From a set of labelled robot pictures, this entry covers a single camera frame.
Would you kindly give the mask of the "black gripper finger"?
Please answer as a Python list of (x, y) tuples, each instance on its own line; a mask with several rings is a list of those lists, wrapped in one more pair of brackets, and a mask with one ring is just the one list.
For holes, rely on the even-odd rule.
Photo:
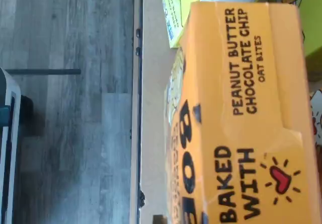
[(153, 215), (152, 224), (167, 224), (167, 217), (162, 214)]

